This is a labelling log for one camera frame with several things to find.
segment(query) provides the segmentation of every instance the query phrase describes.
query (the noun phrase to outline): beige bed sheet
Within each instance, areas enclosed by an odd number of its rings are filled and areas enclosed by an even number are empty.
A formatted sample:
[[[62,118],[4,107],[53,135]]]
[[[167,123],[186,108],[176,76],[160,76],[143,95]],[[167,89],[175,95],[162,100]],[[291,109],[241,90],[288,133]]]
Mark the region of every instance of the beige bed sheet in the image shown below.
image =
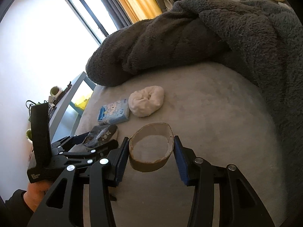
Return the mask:
[[[117,87],[96,86],[76,134],[98,124],[102,105],[128,98],[132,92],[151,85],[165,90],[162,108],[144,118],[130,113],[128,122],[118,124],[119,143],[146,124],[168,123],[174,135],[197,156],[217,166],[235,164],[258,193],[275,225],[280,225],[286,193],[272,118],[258,89],[220,64],[163,69],[136,76]],[[87,189],[85,226],[89,226]],[[173,156],[164,167],[150,173],[135,171],[128,162],[123,181],[110,192],[118,199],[112,202],[117,226],[187,226],[194,189],[180,180]],[[216,187],[213,226],[218,226],[218,207]]]

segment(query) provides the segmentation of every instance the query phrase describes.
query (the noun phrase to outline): brown tape roll core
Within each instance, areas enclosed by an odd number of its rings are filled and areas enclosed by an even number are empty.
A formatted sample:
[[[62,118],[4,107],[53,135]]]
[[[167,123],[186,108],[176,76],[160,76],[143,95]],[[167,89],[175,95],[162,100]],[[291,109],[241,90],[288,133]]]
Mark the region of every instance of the brown tape roll core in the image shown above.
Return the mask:
[[[141,141],[144,137],[148,135],[162,135],[167,140],[167,152],[165,156],[161,159],[158,159],[154,162],[140,161],[137,160],[133,155],[133,149],[136,146],[137,142]],[[164,166],[169,159],[169,156],[172,154],[174,149],[174,135],[172,129],[167,123],[152,123],[143,126],[139,129],[129,140],[129,161],[132,168],[140,172],[153,172]]]

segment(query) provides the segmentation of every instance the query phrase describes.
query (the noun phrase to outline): window frame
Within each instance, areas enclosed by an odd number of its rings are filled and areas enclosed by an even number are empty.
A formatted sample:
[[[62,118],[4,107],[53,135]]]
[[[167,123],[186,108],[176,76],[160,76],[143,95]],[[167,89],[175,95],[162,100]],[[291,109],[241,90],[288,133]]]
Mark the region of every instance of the window frame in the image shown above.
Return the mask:
[[[67,1],[71,5],[71,7],[74,9],[74,11],[77,13],[77,15],[80,17],[80,19],[83,21],[83,23],[85,24],[85,26],[87,27],[87,29],[90,31],[90,33],[94,36],[94,38],[98,41],[98,43],[101,44],[102,42],[100,41],[100,39],[98,38],[98,36],[96,35],[96,33],[92,30],[92,28],[88,25],[88,23],[85,21],[85,19],[80,14],[80,12],[77,10],[77,8],[73,4],[72,0],[67,0]],[[103,25],[101,24],[101,22],[97,19],[97,17],[93,13],[93,11],[90,9],[90,7],[87,5],[87,3],[85,2],[85,0],[79,0],[79,1],[82,3],[82,5],[87,10],[87,12],[92,17],[92,19],[96,22],[97,26],[99,27],[99,29],[101,30],[101,32],[104,34],[104,36],[107,37],[109,35],[108,32],[105,30],[105,28],[103,27]]]

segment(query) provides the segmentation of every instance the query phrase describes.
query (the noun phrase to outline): metal rivet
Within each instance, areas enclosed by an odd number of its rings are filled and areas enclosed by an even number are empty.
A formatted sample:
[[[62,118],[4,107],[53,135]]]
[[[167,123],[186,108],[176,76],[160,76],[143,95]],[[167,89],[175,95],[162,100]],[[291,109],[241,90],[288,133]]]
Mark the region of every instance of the metal rivet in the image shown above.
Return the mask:
[[[235,165],[229,165],[228,169],[230,169],[231,171],[235,171],[237,167]]]
[[[71,171],[73,171],[73,170],[75,170],[75,166],[74,165],[69,165],[69,166],[67,166],[67,170],[69,171],[69,172],[71,172]]]
[[[202,164],[203,163],[203,159],[201,157],[197,157],[194,160],[197,164]]]
[[[109,160],[106,159],[106,158],[103,158],[103,159],[100,160],[100,164],[102,164],[102,165],[105,165],[105,164],[107,164],[108,162],[109,162]]]

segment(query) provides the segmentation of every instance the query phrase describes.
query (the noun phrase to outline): wall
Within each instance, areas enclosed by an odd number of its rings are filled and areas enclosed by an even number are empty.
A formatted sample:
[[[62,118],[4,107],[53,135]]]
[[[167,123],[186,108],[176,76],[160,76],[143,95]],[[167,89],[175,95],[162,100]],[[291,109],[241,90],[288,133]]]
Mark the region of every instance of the wall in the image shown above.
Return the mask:
[[[26,189],[26,100],[66,87],[98,44],[65,0],[15,0],[0,23],[0,195]]]

